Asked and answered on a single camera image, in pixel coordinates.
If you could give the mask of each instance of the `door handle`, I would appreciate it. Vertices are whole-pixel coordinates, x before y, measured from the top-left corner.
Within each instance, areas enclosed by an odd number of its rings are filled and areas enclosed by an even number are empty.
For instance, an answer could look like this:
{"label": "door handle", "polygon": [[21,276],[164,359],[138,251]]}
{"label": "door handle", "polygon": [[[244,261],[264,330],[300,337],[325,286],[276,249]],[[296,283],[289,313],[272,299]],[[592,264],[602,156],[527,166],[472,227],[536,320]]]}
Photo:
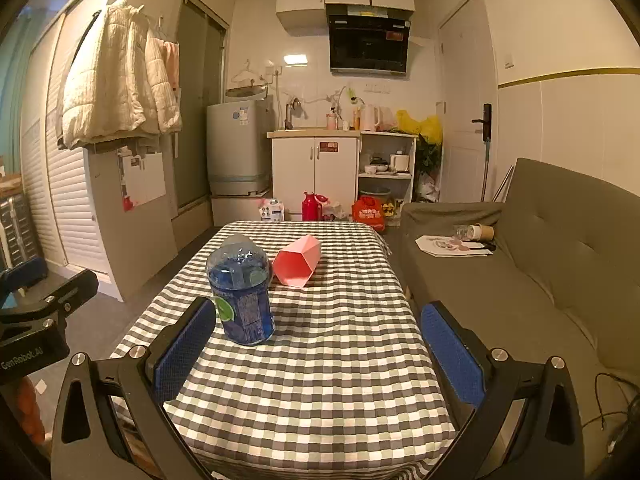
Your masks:
{"label": "door handle", "polygon": [[482,124],[482,142],[491,142],[491,103],[482,105],[482,119],[473,119],[472,123]]}

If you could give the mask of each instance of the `table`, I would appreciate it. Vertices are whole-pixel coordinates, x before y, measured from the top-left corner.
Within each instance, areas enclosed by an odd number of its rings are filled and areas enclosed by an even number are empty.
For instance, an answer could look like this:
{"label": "table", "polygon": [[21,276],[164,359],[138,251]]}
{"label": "table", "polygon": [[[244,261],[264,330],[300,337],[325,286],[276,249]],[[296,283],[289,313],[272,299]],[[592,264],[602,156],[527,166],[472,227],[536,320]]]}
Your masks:
{"label": "table", "polygon": [[423,478],[455,430],[388,247],[366,225],[227,225],[168,283],[113,356],[148,345],[196,296],[212,296],[207,256],[236,233],[271,259],[312,234],[322,258],[302,290],[274,278],[276,330],[265,344],[239,346],[217,323],[177,399],[164,404],[187,444],[206,467],[234,480]]}

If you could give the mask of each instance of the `faucet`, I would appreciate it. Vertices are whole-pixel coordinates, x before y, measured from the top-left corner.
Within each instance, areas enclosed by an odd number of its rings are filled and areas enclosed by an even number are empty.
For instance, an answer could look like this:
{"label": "faucet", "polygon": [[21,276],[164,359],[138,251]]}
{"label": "faucet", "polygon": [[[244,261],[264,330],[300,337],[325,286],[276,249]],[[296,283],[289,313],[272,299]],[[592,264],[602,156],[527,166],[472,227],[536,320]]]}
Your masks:
{"label": "faucet", "polygon": [[285,108],[285,115],[284,115],[285,130],[293,130],[293,124],[292,124],[293,110],[295,110],[296,107],[298,106],[301,107],[302,103],[300,102],[300,99],[298,99],[297,97],[290,99],[289,102],[287,103],[287,106]]}

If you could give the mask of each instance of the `sofa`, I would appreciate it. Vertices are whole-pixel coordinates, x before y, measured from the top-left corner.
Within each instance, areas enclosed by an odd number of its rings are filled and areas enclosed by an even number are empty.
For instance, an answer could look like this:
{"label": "sofa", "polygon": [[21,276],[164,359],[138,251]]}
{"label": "sofa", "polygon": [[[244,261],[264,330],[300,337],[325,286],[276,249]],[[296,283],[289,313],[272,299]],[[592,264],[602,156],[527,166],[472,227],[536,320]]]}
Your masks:
{"label": "sofa", "polygon": [[[495,229],[490,256],[435,258],[415,240],[454,226]],[[640,384],[640,197],[597,178],[517,161],[504,203],[411,203],[402,210],[401,267],[418,307],[439,300],[484,345],[514,359],[566,362],[582,424],[599,414],[594,381]],[[635,392],[598,378],[603,412],[626,412]],[[626,420],[582,429],[584,467],[597,476]]]}

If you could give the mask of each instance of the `kitchen counter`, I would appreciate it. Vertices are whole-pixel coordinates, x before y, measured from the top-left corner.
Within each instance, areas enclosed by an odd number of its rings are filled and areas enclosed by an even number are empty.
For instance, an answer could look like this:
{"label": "kitchen counter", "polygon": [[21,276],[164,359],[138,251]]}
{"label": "kitchen counter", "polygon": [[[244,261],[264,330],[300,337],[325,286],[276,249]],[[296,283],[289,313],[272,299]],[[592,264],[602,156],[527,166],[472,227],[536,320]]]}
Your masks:
{"label": "kitchen counter", "polygon": [[276,130],[267,133],[269,139],[285,139],[287,137],[359,137],[359,130],[327,130],[326,128],[300,128],[297,130]]}

